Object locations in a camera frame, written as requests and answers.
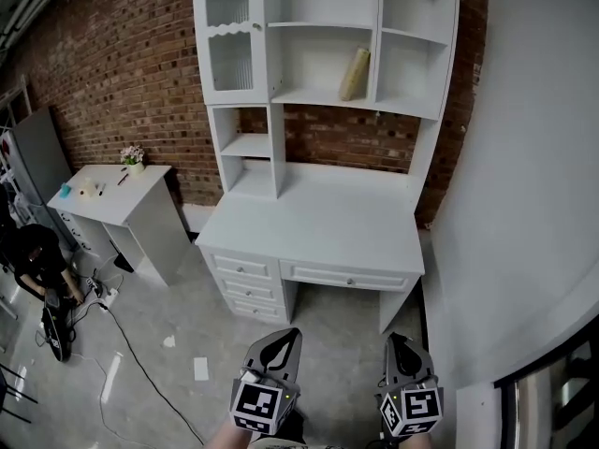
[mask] drawer stack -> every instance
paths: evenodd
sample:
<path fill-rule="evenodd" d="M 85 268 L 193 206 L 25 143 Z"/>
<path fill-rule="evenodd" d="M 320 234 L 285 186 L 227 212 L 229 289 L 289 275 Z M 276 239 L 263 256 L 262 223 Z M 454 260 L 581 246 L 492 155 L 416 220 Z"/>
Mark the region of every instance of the drawer stack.
<path fill-rule="evenodd" d="M 297 293 L 284 282 L 276 259 L 201 247 L 204 260 L 228 307 L 240 316 L 289 324 Z"/>
<path fill-rule="evenodd" d="M 92 246 L 92 243 L 90 243 L 89 239 L 86 238 L 85 233 L 77 224 L 75 217 L 65 211 L 58 211 L 58 215 L 60 216 L 61 220 L 63 220 L 63 223 L 70 231 L 71 235 L 73 235 L 73 238 L 77 240 L 77 243 L 81 246 L 81 248 L 92 256 L 98 256 L 98 252 L 95 250 L 94 246 Z"/>

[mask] flower pot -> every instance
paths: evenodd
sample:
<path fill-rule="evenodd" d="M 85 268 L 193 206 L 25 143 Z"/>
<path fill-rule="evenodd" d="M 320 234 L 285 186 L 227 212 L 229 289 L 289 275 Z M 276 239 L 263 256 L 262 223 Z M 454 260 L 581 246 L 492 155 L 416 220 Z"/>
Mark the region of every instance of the flower pot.
<path fill-rule="evenodd" d="M 131 176 L 138 176 L 145 168 L 143 163 L 135 163 L 134 165 L 129 165 L 129 173 L 131 173 Z"/>

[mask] small white desk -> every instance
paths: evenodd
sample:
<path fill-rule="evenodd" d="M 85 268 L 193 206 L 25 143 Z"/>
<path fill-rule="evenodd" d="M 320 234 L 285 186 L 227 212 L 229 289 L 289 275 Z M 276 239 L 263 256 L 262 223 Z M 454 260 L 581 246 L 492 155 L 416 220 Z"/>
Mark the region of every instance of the small white desk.
<path fill-rule="evenodd" d="M 278 199 L 226 193 L 196 240 L 229 308 L 288 324 L 297 282 L 380 292 L 384 331 L 424 274 L 395 175 L 287 164 Z"/>
<path fill-rule="evenodd" d="M 148 166 L 137 177 L 123 165 L 88 165 L 67 183 L 66 198 L 56 194 L 48 206 L 55 208 L 81 248 L 103 260 L 116 255 L 112 243 L 141 276 L 170 284 L 190 242 L 168 192 L 165 166 Z M 81 196 L 79 188 L 90 178 L 102 196 Z"/>

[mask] gray floor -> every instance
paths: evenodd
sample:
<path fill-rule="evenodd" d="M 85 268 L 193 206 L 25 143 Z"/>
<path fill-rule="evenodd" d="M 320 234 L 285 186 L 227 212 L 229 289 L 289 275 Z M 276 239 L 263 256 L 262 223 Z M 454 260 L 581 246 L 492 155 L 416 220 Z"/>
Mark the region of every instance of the gray floor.
<path fill-rule="evenodd" d="M 79 272 L 98 262 L 77 254 Z M 120 274 L 112 264 L 101 274 Z M 119 278 L 109 284 L 115 285 Z M 49 347 L 38 348 L 41 303 L 17 289 L 0 273 L 0 293 L 20 315 L 15 323 L 0 311 L 0 361 L 26 372 L 22 387 L 39 405 L 7 398 L 5 407 L 34 421 L 29 426 L 0 415 L 0 440 L 9 448 L 104 449 L 138 446 L 104 428 L 99 396 L 104 376 L 93 359 L 72 356 L 57 362 Z M 276 330 L 235 317 L 218 293 L 201 254 L 193 247 L 183 262 L 180 282 L 169 289 L 125 273 L 112 307 L 139 360 L 157 386 L 205 439 L 227 413 L 231 382 L 255 340 Z M 307 416 L 307 442 L 362 449 L 376 439 L 380 416 L 373 394 L 382 377 L 383 346 L 378 297 L 374 291 L 304 285 L 300 287 L 294 326 L 303 332 L 298 383 L 299 408 Z M 420 340 L 419 310 L 408 298 L 390 330 Z M 174 336 L 175 346 L 165 338 Z M 93 306 L 77 325 L 73 351 L 96 358 L 106 372 L 117 366 L 110 391 L 104 391 L 106 424 L 124 438 L 156 449 L 199 447 L 181 419 L 153 391 L 108 314 Z M 193 358 L 208 357 L 210 380 L 194 380 Z M 14 384 L 14 378 L 8 378 Z"/>

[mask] blue object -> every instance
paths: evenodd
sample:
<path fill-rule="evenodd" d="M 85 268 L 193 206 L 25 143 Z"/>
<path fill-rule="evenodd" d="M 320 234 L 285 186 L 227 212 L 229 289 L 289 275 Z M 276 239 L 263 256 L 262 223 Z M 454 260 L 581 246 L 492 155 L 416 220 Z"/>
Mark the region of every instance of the blue object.
<path fill-rule="evenodd" d="M 63 183 L 60 185 L 60 194 L 58 196 L 60 196 L 61 198 L 66 198 L 70 192 L 71 187 L 68 184 Z"/>

